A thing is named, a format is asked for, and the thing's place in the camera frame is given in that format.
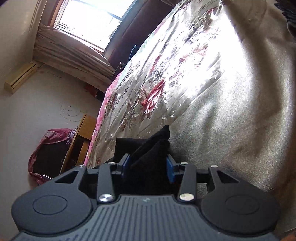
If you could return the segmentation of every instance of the bed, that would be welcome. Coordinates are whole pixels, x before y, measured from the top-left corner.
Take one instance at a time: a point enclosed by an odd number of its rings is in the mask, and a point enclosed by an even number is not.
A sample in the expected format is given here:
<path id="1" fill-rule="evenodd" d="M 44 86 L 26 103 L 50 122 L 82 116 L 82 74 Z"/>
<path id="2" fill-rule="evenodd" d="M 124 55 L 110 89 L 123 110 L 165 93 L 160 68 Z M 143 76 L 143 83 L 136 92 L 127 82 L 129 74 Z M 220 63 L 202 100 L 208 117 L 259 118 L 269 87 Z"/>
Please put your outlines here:
<path id="1" fill-rule="evenodd" d="M 272 0 L 183 0 L 111 84 L 85 165 L 170 125 L 171 151 L 271 192 L 296 227 L 295 41 Z"/>

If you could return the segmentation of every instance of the sunlight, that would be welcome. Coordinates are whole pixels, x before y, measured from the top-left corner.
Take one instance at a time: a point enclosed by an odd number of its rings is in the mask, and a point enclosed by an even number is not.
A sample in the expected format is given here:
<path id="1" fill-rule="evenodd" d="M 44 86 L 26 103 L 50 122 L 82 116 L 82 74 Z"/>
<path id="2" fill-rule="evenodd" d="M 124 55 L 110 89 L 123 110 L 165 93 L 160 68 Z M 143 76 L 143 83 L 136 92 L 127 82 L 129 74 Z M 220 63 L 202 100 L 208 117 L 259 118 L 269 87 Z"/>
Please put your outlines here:
<path id="1" fill-rule="evenodd" d="M 57 27 L 105 49 L 132 3 L 133 0 L 70 0 Z"/>

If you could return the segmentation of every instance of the curtain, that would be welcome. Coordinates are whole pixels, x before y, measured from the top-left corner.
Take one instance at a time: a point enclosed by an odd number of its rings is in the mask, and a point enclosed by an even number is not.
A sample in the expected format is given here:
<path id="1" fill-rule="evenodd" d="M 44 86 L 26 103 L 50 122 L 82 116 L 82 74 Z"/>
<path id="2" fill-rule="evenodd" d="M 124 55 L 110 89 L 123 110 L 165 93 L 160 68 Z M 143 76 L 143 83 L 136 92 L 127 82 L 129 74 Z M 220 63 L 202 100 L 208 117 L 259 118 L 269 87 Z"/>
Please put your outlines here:
<path id="1" fill-rule="evenodd" d="M 79 38 L 55 27 L 39 25 L 33 58 L 106 92 L 114 73 L 108 60 Z"/>

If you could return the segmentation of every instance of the wooden cabinet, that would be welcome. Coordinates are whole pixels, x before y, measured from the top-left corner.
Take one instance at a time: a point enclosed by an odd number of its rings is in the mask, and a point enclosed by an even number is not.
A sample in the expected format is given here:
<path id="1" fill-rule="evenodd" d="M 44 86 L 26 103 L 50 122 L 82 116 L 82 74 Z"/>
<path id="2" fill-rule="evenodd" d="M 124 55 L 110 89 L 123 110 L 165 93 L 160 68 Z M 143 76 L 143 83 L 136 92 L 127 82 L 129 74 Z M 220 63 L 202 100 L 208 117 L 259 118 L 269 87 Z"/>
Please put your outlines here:
<path id="1" fill-rule="evenodd" d="M 85 114 L 66 154 L 60 174 L 74 166 L 83 165 L 95 127 L 96 119 Z"/>

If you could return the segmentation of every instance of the floor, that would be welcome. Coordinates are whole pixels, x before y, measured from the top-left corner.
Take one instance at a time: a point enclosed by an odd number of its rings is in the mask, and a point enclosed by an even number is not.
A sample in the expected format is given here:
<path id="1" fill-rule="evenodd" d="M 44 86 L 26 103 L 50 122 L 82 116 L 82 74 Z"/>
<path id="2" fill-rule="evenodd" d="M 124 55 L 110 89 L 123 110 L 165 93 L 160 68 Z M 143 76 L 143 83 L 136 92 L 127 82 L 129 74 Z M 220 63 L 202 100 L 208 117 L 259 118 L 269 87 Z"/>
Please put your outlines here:
<path id="1" fill-rule="evenodd" d="M 84 112 L 97 116 L 101 102 L 83 86 L 46 65 L 13 95 L 0 83 L 0 239 L 10 240 L 18 233 L 11 205 L 36 186 L 28 174 L 28 160 L 46 130 L 74 129 Z"/>

